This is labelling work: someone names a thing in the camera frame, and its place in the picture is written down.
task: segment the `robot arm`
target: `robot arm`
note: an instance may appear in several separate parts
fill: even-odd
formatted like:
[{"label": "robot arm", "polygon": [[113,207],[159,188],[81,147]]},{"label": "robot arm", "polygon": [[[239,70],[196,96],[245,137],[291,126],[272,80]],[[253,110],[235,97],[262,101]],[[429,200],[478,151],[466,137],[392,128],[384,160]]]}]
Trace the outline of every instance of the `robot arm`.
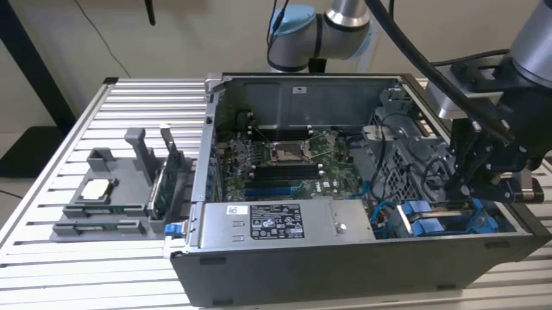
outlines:
[{"label": "robot arm", "polygon": [[368,45],[368,9],[363,0],[334,0],[323,14],[304,5],[288,5],[272,14],[267,62],[278,72],[298,72],[311,58],[347,59]]},{"label": "robot arm", "polygon": [[[455,196],[465,186],[471,196],[485,200],[542,202],[542,188],[530,171],[552,150],[552,1],[538,3],[506,56],[462,61],[442,73],[514,136],[511,143],[498,142],[465,114],[450,112],[451,101],[429,85],[441,117],[453,118],[455,172],[447,195]],[[505,172],[511,177],[501,178]]]}]

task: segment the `motherboard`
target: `motherboard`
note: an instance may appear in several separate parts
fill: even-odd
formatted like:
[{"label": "motherboard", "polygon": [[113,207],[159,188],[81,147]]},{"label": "motherboard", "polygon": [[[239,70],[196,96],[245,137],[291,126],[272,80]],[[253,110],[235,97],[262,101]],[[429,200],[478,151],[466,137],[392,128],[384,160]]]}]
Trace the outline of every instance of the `motherboard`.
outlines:
[{"label": "motherboard", "polygon": [[236,132],[217,144],[224,202],[362,196],[363,181],[338,130]]}]

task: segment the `slotted aluminum surface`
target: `slotted aluminum surface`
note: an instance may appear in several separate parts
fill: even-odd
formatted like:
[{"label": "slotted aluminum surface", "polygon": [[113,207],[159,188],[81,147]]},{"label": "slotted aluminum surface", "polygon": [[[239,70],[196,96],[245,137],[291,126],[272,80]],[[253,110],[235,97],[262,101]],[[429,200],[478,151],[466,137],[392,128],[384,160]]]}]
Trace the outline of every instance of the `slotted aluminum surface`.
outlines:
[{"label": "slotted aluminum surface", "polygon": [[[114,156],[132,156],[123,141],[125,128],[145,127],[147,144],[157,156],[164,156],[157,128],[168,123],[180,150],[193,157],[203,108],[199,79],[121,79],[100,89],[0,231],[0,309],[195,309],[161,257],[163,241],[49,243],[48,238],[52,222],[58,220],[61,206],[86,171],[89,149],[109,146]],[[552,229],[549,163],[534,176],[544,186],[546,202],[529,209]],[[343,308],[552,309],[552,243],[522,262],[498,265],[462,291],[243,309]]]}]

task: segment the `white wall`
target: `white wall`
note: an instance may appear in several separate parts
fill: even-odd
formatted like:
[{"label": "white wall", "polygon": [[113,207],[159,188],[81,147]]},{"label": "white wall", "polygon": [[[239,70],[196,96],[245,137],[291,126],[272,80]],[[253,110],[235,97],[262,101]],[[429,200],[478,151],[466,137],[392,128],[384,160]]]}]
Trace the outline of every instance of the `white wall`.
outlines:
[{"label": "white wall", "polygon": [[[208,72],[266,72],[271,0],[78,0],[133,78],[201,78]],[[82,110],[105,76],[124,76],[72,0],[10,2],[58,81]],[[294,0],[319,9],[331,0]],[[332,71],[354,69],[335,61]]]},{"label": "white wall", "polygon": [[0,42],[0,134],[53,125],[25,76]]},{"label": "white wall", "polygon": [[[537,0],[397,0],[395,19],[430,60],[503,48]],[[133,78],[193,78],[263,72],[271,0],[78,0]],[[66,101],[81,111],[106,76],[124,76],[73,0],[12,0]],[[326,8],[331,0],[292,0]],[[328,72],[352,72],[330,61]],[[372,72],[417,73],[383,36]]]}]

